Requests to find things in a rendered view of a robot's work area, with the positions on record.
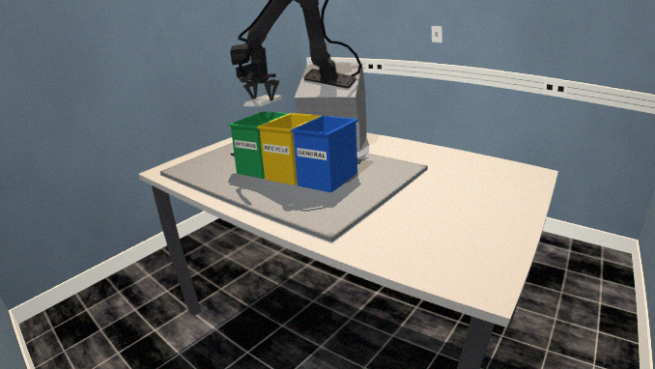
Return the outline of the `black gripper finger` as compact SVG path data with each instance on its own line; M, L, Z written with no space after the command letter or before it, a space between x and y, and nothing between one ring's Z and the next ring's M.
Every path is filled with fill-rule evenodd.
M251 90L250 90L250 87L251 87L251 86L253 86L254 97L253 97L253 94L252 94L252 92L251 92ZM252 82L252 83L246 83L246 84L243 84L243 87L245 88L245 90L246 90L247 93L251 96L252 99L256 99L256 98L257 98L257 88L258 88L258 84L254 84L254 82Z
M276 91L276 88L277 88L278 84L279 84L279 80L276 80L276 81L271 82L271 83L265 83L265 87L266 87L266 90L267 90L270 101L272 101L273 98L274 98L274 94L275 94L275 91ZM271 86L272 85L273 85L273 88L272 88L272 94L271 94Z

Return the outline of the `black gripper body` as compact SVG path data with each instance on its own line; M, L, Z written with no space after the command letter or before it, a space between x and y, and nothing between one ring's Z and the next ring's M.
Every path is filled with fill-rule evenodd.
M272 80L267 81L269 79L269 77L276 77L276 75L275 75L275 73L268 73L267 61L263 61L262 63L265 63L265 62L266 62L267 75L261 76L261 77L251 77L249 79L250 81L248 81L246 83L254 82L254 84L260 84L260 83L271 83L271 82L276 81L276 79L272 79Z

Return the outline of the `white well plate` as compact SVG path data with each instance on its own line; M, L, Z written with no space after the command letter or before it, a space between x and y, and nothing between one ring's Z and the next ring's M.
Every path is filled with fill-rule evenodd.
M249 100L248 102L246 101L243 106L263 106L279 99L282 99L282 97L274 96L273 100L270 101L269 96L262 96L257 99L252 99L251 101Z

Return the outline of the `yellow open bin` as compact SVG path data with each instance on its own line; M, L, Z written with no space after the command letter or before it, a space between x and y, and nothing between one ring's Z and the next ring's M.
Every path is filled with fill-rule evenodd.
M290 113L257 127L260 129L265 180L288 185L298 183L291 129L316 117L321 116Z

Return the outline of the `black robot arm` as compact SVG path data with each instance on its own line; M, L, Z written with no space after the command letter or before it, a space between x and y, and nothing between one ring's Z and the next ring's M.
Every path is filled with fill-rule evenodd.
M259 17L258 21L248 31L247 40L250 41L252 46L251 54L246 63L248 63L251 58L251 62L255 62L255 64L242 66L243 73L241 72L240 67L236 68L237 78L241 81L241 83L249 81L251 77L261 77L267 75L266 62L262 63L263 61L267 60L266 49L262 47L262 43L266 39L272 25L292 1L293 0L271 0L262 15ZM350 88L356 81L356 77L343 73L336 73L335 62L330 59L330 54L328 54L327 44L325 43L324 39L318 6L319 1L294 1L300 4L300 7L303 11L308 39L310 41L309 48L311 49L311 61L313 65L319 67L320 70L310 70L304 76L304 80L342 88ZM242 62L248 51L249 47L246 43L233 45L230 51L232 64L237 65ZM256 64L257 62L261 63Z

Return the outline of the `blue bin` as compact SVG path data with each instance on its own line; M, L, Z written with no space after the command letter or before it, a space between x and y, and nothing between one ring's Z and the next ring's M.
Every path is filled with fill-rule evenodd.
M321 116L291 129L298 186L333 192L357 173L357 121Z

